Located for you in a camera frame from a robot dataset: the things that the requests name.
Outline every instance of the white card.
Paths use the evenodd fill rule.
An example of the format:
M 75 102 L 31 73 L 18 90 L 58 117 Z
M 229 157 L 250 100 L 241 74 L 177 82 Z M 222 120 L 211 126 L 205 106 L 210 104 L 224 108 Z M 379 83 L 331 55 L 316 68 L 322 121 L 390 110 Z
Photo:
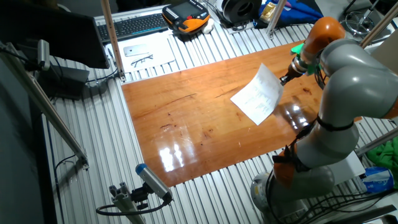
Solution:
M 283 92 L 280 80 L 261 64 L 256 76 L 231 101 L 259 125 L 274 111 Z
M 174 54 L 167 40 L 168 36 L 167 32 L 162 32 L 118 42 L 124 71 L 135 72 L 174 61 Z M 129 57 L 125 56 L 125 47 L 137 45 L 146 45 L 147 53 Z M 105 53 L 108 58 L 111 58 L 107 49 L 110 49 L 113 54 L 112 45 L 108 44 L 105 46 Z

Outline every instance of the monitor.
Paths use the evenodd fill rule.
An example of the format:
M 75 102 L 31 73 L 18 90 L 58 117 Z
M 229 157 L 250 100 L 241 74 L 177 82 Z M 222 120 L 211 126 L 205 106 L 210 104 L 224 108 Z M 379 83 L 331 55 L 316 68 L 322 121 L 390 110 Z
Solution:
M 14 46 L 50 44 L 50 55 L 81 62 L 90 68 L 109 68 L 92 17 L 20 1 L 0 0 L 0 41 Z

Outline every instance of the metal pole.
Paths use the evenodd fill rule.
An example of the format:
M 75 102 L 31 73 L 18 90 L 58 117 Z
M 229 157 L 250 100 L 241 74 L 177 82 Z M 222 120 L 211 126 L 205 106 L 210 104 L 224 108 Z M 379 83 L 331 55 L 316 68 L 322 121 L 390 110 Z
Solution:
M 119 51 L 118 37 L 116 36 L 116 31 L 113 26 L 112 12 L 111 12 L 111 8 L 109 6 L 109 1 L 101 0 L 101 6 L 102 6 L 102 11 L 104 13 L 106 28 L 108 28 L 109 38 L 111 39 L 113 55 L 116 60 L 116 66 L 118 68 L 120 79 L 122 81 L 126 81 L 126 77 L 124 76 L 124 68 L 123 68 L 122 58 L 120 56 L 120 51 Z
M 14 48 L 14 46 L 12 46 L 12 44 L 7 44 L 6 48 L 10 52 L 18 54 L 17 50 Z M 49 98 L 44 93 L 40 85 L 37 83 L 36 79 L 32 76 L 30 72 L 25 71 L 24 65 L 21 63 L 20 59 L 6 53 L 1 53 L 0 56 L 4 60 L 4 63 L 7 65 L 9 70 L 18 79 L 19 83 L 25 88 L 26 92 L 33 99 L 35 104 L 40 108 L 46 118 L 52 123 L 54 128 L 61 135 L 63 140 L 68 144 L 70 149 L 79 158 L 79 160 L 83 164 L 83 168 L 87 169 L 87 155 L 77 143 L 75 137 L 73 137 L 68 127 L 62 121 L 61 117 L 57 113 L 57 110 L 55 110 Z
M 382 136 L 371 141 L 370 143 L 366 144 L 365 146 L 355 150 L 356 154 L 358 155 L 358 157 L 362 156 L 363 154 L 374 149 L 375 147 L 378 147 L 381 144 L 384 144 L 397 136 L 398 136 L 398 128 L 394 128 L 392 131 L 389 131 L 387 134 L 383 134 Z
M 383 31 L 393 18 L 398 14 L 398 2 L 387 12 L 383 19 L 366 35 L 360 45 L 365 48 L 372 40 Z
M 268 37 L 270 39 L 273 38 L 274 28 L 276 26 L 276 23 L 279 20 L 280 15 L 282 14 L 282 11 L 284 10 L 286 2 L 287 2 L 287 0 L 279 0 L 278 5 L 276 5 L 274 15 L 272 16 L 272 19 L 269 22 L 267 30 L 266 30 L 266 33 L 268 34 Z

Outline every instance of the wooden table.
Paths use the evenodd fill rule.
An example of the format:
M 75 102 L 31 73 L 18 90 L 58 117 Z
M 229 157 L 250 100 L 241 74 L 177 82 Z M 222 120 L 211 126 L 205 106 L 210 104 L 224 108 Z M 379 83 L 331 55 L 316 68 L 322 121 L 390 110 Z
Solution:
M 230 98 L 261 63 L 285 75 L 298 44 L 123 85 L 145 163 L 173 186 L 290 144 L 317 116 L 322 91 L 313 76 L 288 83 L 259 126 Z

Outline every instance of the green object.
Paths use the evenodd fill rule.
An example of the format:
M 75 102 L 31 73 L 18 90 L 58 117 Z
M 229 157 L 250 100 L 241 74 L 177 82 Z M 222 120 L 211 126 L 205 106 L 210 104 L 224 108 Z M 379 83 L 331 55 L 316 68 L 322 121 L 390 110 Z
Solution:
M 302 44 L 300 44 L 300 45 L 297 45 L 297 46 L 293 47 L 293 48 L 290 50 L 290 52 L 291 52 L 292 54 L 297 54 L 297 57 L 300 58 L 300 52 L 301 52 L 301 48 L 303 47 L 303 45 L 304 45 L 304 43 L 302 43 Z M 309 65 L 308 68 L 307 68 L 307 73 L 308 73 L 309 75 L 314 74 L 314 73 L 315 73 L 315 67 L 314 67 L 313 65 Z
M 366 153 L 376 166 L 389 169 L 394 178 L 394 188 L 398 189 L 398 137 Z

